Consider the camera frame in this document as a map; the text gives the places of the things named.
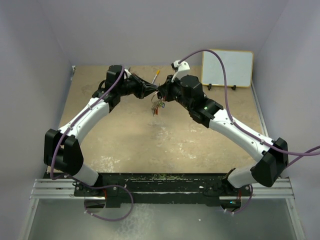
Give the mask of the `large metal keyring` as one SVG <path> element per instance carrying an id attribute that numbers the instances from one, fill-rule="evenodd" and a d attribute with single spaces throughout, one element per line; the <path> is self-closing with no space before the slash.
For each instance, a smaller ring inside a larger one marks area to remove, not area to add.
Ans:
<path id="1" fill-rule="evenodd" d="M 158 101 L 161 101 L 162 100 L 162 95 L 159 91 L 156 91 L 153 96 L 151 97 L 151 102 L 154 104 Z"/>

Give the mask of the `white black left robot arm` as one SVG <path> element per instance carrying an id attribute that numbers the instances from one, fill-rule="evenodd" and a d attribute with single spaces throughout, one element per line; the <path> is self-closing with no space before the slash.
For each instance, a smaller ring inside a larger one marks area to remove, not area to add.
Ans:
<path id="1" fill-rule="evenodd" d="M 91 196 L 103 191 L 99 173 L 84 163 L 81 143 L 92 128 L 106 117 L 121 101 L 134 95 L 143 99 L 154 93 L 157 86 L 130 73 L 122 65 L 112 65 L 106 72 L 87 105 L 58 130 L 49 129 L 44 137 L 44 163 L 83 183 Z"/>

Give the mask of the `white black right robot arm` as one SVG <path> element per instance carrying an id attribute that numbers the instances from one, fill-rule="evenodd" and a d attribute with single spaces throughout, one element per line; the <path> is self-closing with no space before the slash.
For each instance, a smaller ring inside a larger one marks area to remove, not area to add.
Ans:
<path id="1" fill-rule="evenodd" d="M 222 183 L 226 195 L 233 196 L 241 187 L 253 183 L 272 187 L 287 167 L 289 158 L 284 154 L 287 142 L 264 136 L 229 116 L 221 104 L 207 97 L 196 76 L 186 75 L 174 81 L 168 78 L 158 87 L 158 96 L 166 102 L 176 101 L 195 122 L 224 135 L 256 161 L 256 164 L 227 173 Z"/>

